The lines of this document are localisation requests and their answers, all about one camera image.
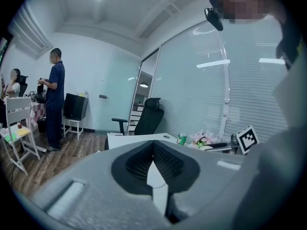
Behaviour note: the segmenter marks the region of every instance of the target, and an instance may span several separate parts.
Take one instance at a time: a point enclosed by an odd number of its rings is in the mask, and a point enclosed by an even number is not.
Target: flower bouquet
[[[190,137],[192,138],[192,143],[189,144],[189,147],[200,150],[209,149],[210,147],[206,146],[217,141],[217,137],[214,137],[213,132],[210,131],[203,132],[203,130],[201,130],[200,132],[190,135]]]

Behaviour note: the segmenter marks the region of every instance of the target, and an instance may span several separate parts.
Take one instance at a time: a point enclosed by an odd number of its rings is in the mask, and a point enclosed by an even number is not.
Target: white chair
[[[19,130],[17,124],[13,125],[13,126],[11,126],[11,124],[19,122],[19,121],[24,120],[24,119],[27,119],[27,122],[30,123],[30,120],[29,120],[30,112],[31,112],[31,98],[8,98],[7,102],[6,102],[6,120],[7,120],[8,127],[7,127],[7,129],[5,129],[5,132],[0,132],[0,134],[2,136],[2,142],[3,142],[4,148],[6,150],[6,153],[9,156],[10,161],[13,164],[15,164],[19,169],[21,169],[26,175],[28,175],[28,172],[24,168],[24,165],[22,163],[23,160],[26,157],[28,157],[30,155],[30,153],[36,155],[38,157],[38,159],[40,159],[40,156],[37,152],[37,148],[36,148],[36,145],[35,145],[32,128],[31,128],[31,125],[29,126],[30,129],[28,129],[25,126],[22,126],[22,129],[26,130],[27,133],[20,136],[17,133],[17,131]],[[15,140],[12,139],[12,133],[15,133],[15,135],[16,135]],[[5,141],[5,137],[7,135],[9,135],[9,137],[11,139],[8,143],[13,148],[13,151],[14,151],[15,156],[17,158],[17,162],[14,159],[11,158],[9,151],[8,151],[8,148],[6,146],[7,141]],[[34,146],[35,152],[33,152],[32,150],[28,149],[25,146],[25,143],[24,143],[24,140],[23,140],[23,137],[25,137],[25,136],[29,136],[29,139],[31,140],[31,142]],[[25,155],[23,155],[21,158],[19,158],[18,152],[16,151],[16,147],[15,147],[15,143],[19,140],[21,141],[21,144],[23,146],[24,151],[27,151],[27,153]]]
[[[65,121],[66,120],[69,122],[69,126],[70,126],[68,129],[65,128]],[[79,130],[79,123],[81,123],[82,121],[83,120],[80,121],[80,120],[69,119],[69,118],[64,117],[63,118],[63,128],[62,128],[64,130],[64,137],[66,137],[66,134],[68,132],[77,133],[77,137],[78,137],[78,140],[79,140],[80,134],[83,132],[83,125],[81,127],[81,131]],[[77,131],[74,131],[74,130],[71,129],[71,122],[77,123]]]

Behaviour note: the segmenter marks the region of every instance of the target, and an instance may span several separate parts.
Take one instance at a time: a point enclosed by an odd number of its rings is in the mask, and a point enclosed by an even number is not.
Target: blue shirt
[[[56,82],[57,89],[48,88],[46,94],[47,107],[62,108],[64,106],[65,68],[62,61],[58,61],[51,69],[49,82]]]

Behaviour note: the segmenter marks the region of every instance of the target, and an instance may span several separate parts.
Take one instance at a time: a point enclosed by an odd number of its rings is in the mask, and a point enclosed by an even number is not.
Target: yellow paper
[[[27,129],[25,129],[25,128],[21,128],[21,129],[18,129],[18,130],[16,131],[16,133],[17,133],[19,136],[23,136],[23,135],[28,134],[29,131],[28,131]]]

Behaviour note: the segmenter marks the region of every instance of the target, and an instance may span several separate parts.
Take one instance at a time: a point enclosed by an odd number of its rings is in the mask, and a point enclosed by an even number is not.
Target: glass wall
[[[218,34],[205,23],[161,47],[151,97],[165,112],[156,133],[177,136],[210,130],[219,134],[224,107],[224,65]]]
[[[156,133],[204,129],[229,141],[253,125],[266,141],[287,129],[272,93],[286,75],[283,60],[275,58],[281,38],[278,23],[267,17],[224,22],[222,33],[205,22],[162,45],[150,96],[161,98],[165,112]]]

